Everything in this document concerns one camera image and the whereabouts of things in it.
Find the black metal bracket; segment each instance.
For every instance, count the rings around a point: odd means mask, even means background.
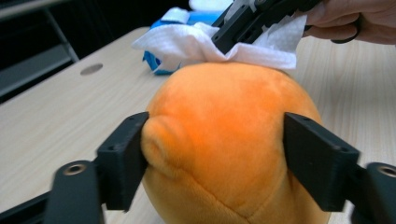
[[[396,167],[357,164],[359,151],[312,119],[286,113],[284,148],[288,167],[323,211],[355,205],[352,223],[396,223]]]
[[[224,17],[227,8],[212,26],[220,29],[212,36],[212,42],[222,52],[227,53],[236,43],[252,44],[261,34],[262,27],[270,27],[280,22],[296,10],[307,11],[320,0],[255,0],[256,11],[242,5],[228,21]]]
[[[148,112],[132,115],[97,149],[94,161],[73,161],[55,174],[50,192],[0,214],[0,223],[104,223],[107,210],[128,211],[146,171],[140,138]]]

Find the tissue box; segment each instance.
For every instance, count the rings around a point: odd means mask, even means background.
[[[194,25],[198,21],[211,25],[221,13],[222,11],[187,11],[179,8],[171,8],[160,20],[155,21],[150,26],[150,29],[166,24]],[[171,75],[175,72],[157,69],[161,64],[161,60],[157,59],[154,54],[148,51],[145,51],[143,60],[148,63],[155,75]]]

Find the finger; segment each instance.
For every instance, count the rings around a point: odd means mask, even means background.
[[[333,21],[327,21],[319,24],[315,24],[317,27],[326,28],[333,26],[343,26],[356,21],[359,18],[359,13],[353,13],[346,16],[339,17]]]
[[[396,45],[395,34],[396,28],[365,24],[356,39],[376,44]]]
[[[344,40],[352,37],[358,32],[354,25],[348,24],[337,27],[320,28],[313,26],[304,35],[312,35],[320,39]]]
[[[384,6],[383,2],[386,0],[377,0],[375,4],[363,0],[323,0],[306,13],[306,23],[321,24],[349,14],[376,11]]]

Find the beige table surface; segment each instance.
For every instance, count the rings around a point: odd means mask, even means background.
[[[142,112],[167,77],[150,73],[131,42],[147,28],[99,49],[0,105],[0,212],[50,189],[53,173],[95,150],[122,120]],[[96,73],[81,71],[101,63]],[[396,48],[305,38],[290,74],[310,93],[324,125],[362,151],[361,164],[396,164]],[[163,223],[139,188],[131,211],[107,223]],[[331,223],[348,223],[348,212]]]

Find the orange fabric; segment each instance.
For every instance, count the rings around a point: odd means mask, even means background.
[[[165,222],[327,222],[287,169],[284,113],[320,118],[286,74],[244,63],[187,66],[169,77],[148,112],[143,184]]]

